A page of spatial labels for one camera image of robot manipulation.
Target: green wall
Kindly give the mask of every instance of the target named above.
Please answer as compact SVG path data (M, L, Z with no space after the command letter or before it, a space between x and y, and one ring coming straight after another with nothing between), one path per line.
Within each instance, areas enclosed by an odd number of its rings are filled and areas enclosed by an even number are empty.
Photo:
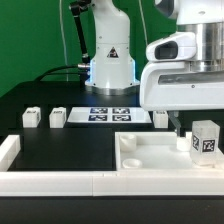
M80 62L80 49L71 12L72 0L63 0L68 62ZM146 64L145 42L138 0L114 0L131 20L131 55L136 60L137 77ZM142 0L149 41L175 31L175 22L153 8L153 0ZM82 14L82 23L91 56L95 52L92 12ZM59 0L1 0L0 3L0 96L24 81L34 80L44 71L64 65L59 20Z

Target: black tabletop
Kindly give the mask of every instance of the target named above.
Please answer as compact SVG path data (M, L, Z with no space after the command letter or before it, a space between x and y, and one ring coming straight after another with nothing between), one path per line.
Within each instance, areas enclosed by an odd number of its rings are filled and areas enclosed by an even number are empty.
M21 116L27 107L39 106L42 120L37 129L22 128ZM10 171L29 170L115 170L114 132L152 131L151 124L77 124L61 130L49 129L49 114L54 107L139 107L138 94L104 96L86 92L76 82L25 82L0 98L0 142L8 134L19 134L22 152ZM180 113L183 127L192 120L223 120L222 111ZM66 144L59 166L54 161ZM56 148L58 154L52 153ZM48 154L44 158L44 149ZM88 150L94 148L93 154ZM74 163L72 151L78 155ZM98 152L106 158L98 157ZM89 156L86 162L82 158ZM223 196L141 196L141 197L1 197L1 223L203 223L224 220Z

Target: warning label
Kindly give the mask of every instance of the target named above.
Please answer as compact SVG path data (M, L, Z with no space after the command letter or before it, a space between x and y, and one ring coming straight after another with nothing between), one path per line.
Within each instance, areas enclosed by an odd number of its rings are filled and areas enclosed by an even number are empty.
M117 51L115 50L114 47L110 50L110 53L107 55L107 57L108 58L119 58Z

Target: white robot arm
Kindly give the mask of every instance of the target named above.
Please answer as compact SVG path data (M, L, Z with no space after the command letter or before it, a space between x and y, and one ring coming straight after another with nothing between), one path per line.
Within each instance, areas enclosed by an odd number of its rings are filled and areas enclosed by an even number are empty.
M141 106L224 109L224 0L155 0L155 5L167 17L176 15L177 32L147 47Z
M136 91L139 81L135 79L135 61L129 53L128 16L112 0L77 2L84 3L83 9L79 5L80 10L85 10L86 5L92 8L96 28L96 54L90 63L90 79L85 82L87 90L106 95Z

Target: white cube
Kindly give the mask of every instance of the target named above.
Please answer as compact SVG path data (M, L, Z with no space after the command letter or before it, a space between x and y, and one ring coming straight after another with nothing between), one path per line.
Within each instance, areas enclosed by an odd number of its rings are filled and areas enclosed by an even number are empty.
M39 107L28 107L23 114L23 127L36 128L41 120Z
M50 128L63 128L66 122L66 108L54 108L49 116Z
M215 165L220 127L213 121L195 121L190 156L197 165Z
M153 111L153 122L155 128L168 128L168 114L166 111Z

